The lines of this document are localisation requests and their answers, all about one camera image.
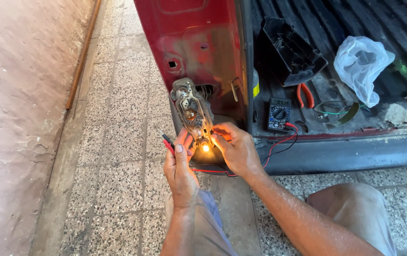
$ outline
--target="multimeter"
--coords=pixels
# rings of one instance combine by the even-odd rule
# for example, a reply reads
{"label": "multimeter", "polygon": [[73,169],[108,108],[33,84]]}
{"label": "multimeter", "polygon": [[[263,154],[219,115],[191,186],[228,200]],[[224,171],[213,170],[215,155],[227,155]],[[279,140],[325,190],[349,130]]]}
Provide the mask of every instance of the multimeter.
{"label": "multimeter", "polygon": [[290,120],[290,100],[270,98],[270,108],[267,121],[267,130],[273,133],[288,133],[286,123]]}

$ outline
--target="green wire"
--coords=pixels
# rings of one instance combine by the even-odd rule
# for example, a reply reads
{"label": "green wire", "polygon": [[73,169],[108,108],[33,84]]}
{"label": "green wire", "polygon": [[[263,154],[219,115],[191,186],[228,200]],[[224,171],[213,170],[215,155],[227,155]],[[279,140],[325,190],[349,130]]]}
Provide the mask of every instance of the green wire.
{"label": "green wire", "polygon": [[341,113],[331,113],[331,112],[323,112],[323,111],[319,111],[320,113],[325,113],[325,114],[330,114],[330,115],[339,115],[339,114],[346,114],[346,113],[348,113],[348,111],[346,111],[346,112],[341,112]]}

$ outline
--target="fingernail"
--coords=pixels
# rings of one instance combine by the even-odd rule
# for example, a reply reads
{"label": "fingernail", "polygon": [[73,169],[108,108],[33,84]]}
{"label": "fingernail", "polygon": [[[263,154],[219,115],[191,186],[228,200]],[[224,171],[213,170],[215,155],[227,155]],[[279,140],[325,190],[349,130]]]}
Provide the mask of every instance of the fingernail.
{"label": "fingernail", "polygon": [[183,152],[183,146],[180,144],[175,145],[175,152],[178,152],[178,153]]}

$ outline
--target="round hole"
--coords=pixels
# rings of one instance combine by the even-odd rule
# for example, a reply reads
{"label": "round hole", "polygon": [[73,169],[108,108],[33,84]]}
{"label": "round hole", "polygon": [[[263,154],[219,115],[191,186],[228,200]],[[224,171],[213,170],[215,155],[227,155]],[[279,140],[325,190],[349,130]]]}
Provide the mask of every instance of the round hole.
{"label": "round hole", "polygon": [[210,46],[207,43],[201,43],[200,44],[200,49],[202,50],[207,50]]}

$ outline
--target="wooden strip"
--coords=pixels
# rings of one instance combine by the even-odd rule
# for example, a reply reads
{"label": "wooden strip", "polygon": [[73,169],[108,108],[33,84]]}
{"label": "wooden strip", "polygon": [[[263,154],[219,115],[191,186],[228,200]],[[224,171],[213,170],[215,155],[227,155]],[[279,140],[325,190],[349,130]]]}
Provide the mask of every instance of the wooden strip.
{"label": "wooden strip", "polygon": [[79,63],[77,64],[77,69],[75,70],[74,80],[72,81],[72,87],[70,88],[69,98],[67,100],[66,109],[72,108],[74,103],[75,93],[77,92],[77,87],[80,82],[81,74],[85,61],[87,59],[88,48],[90,47],[91,36],[93,35],[94,25],[96,24],[97,14],[99,13],[99,7],[101,6],[101,1],[98,0],[96,3],[96,8],[94,9],[93,17],[90,21],[90,27],[88,28],[87,38],[85,38],[85,43],[83,44],[83,50],[79,57]]}

